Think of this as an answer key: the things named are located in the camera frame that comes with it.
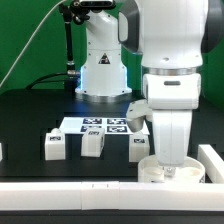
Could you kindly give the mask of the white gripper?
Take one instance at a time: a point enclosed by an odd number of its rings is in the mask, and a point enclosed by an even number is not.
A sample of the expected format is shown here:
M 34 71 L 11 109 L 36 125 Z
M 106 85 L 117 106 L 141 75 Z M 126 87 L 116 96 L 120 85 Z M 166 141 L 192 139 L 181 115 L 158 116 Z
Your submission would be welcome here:
M 201 76 L 143 76 L 143 93 L 152 110 L 154 149 L 161 166 L 181 166 L 187 155 L 192 111 L 198 108 Z

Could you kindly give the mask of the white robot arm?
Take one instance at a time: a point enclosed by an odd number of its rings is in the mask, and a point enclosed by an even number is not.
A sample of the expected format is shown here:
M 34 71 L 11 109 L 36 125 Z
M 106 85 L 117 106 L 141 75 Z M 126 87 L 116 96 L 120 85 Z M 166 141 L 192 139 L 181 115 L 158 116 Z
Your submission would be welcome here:
M 111 22 L 111 0 L 81 0 L 87 10 L 87 60 L 77 89 L 90 99 L 128 90 L 120 50 L 142 56 L 144 98 L 129 105 L 129 128 L 152 122 L 154 149 L 162 166 L 178 167 L 188 151 L 192 111 L 201 91 L 202 55 L 224 39 L 222 0 L 127 0 Z

